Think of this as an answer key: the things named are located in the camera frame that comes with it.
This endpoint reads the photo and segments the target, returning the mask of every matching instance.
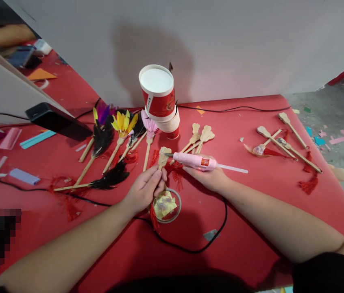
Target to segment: blue paper strip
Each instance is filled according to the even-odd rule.
[[[53,131],[46,131],[45,133],[39,134],[33,138],[30,138],[29,140],[26,140],[22,143],[20,143],[20,146],[22,147],[22,149],[28,149],[29,147],[32,147],[33,145],[55,135],[56,133]]]
[[[35,140],[35,139],[39,139],[40,137],[44,137],[44,136],[46,136],[46,135],[49,135],[50,133],[55,133],[55,132],[53,132],[53,131],[51,131],[51,130],[45,131],[45,132],[43,132],[43,133],[41,133],[41,134],[38,134],[37,136],[34,136],[34,137],[32,137],[32,138],[30,138],[30,139],[28,139],[28,140],[25,140],[25,141],[21,142],[21,143],[20,143],[20,146],[25,145],[25,144],[27,144],[27,143],[29,143],[29,142],[32,142],[32,141]]]
[[[34,175],[28,174],[27,172],[24,172],[20,169],[13,169],[9,172],[9,176],[16,178],[20,181],[26,182],[31,185],[37,184],[39,181],[41,181],[40,178],[35,177]]]
[[[325,145],[326,144],[325,140],[323,140],[320,136],[315,136],[314,142],[316,143],[316,145]]]
[[[307,131],[307,134],[309,134],[309,136],[313,136],[313,132],[309,126],[306,126],[306,131]]]

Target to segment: pink paper strip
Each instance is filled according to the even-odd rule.
[[[8,131],[6,137],[1,142],[0,149],[6,149],[6,150],[13,149],[13,146],[15,145],[21,132],[22,130],[20,128],[12,127],[10,131]]]
[[[330,144],[337,144],[337,143],[339,143],[339,142],[344,142],[344,136],[343,137],[341,137],[341,138],[333,138],[333,136],[331,136],[331,140],[329,141],[329,143]]]

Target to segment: red paper cup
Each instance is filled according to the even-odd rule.
[[[148,65],[139,72],[145,108],[150,115],[167,117],[174,113],[175,90],[172,73],[161,65]]]

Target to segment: paper cup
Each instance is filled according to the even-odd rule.
[[[139,83],[150,115],[167,117],[174,113],[175,90],[172,73],[161,65],[148,65],[139,72]]]
[[[180,124],[180,116],[179,116],[179,109],[176,108],[176,114],[168,121],[157,121],[159,117],[155,117],[156,119],[152,118],[149,115],[148,111],[146,110],[146,114],[156,123],[157,127],[164,133],[166,133],[167,138],[170,140],[174,140],[179,137],[179,124]]]

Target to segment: black feather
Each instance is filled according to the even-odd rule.
[[[95,145],[92,151],[92,157],[98,157],[103,154],[105,150],[111,145],[113,138],[114,129],[111,123],[106,123],[104,128],[101,129],[99,121],[96,120],[96,124],[94,125]]]
[[[139,114],[137,123],[134,125],[134,128],[133,128],[134,134],[131,136],[129,147],[132,147],[134,144],[133,142],[136,139],[138,139],[142,134],[144,134],[145,131],[146,131],[146,128],[144,126],[144,123],[142,122],[141,115]]]
[[[92,181],[90,187],[96,189],[113,189],[114,185],[123,182],[128,176],[129,172],[125,172],[126,163],[122,160],[116,164],[114,168],[106,172],[101,179]]]

